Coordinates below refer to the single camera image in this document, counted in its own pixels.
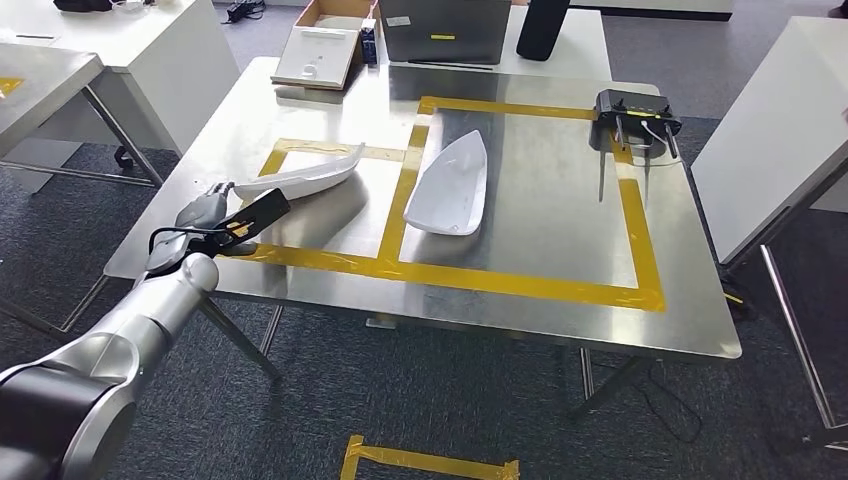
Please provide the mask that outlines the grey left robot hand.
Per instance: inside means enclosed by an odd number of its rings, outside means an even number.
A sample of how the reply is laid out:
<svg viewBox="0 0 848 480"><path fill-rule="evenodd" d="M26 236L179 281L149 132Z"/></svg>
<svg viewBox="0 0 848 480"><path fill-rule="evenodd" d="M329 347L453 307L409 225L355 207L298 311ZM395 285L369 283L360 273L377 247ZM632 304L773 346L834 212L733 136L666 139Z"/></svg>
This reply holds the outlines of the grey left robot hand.
<svg viewBox="0 0 848 480"><path fill-rule="evenodd" d="M212 229L226 216L233 182L219 182L186 205L175 219L176 227Z"/></svg>

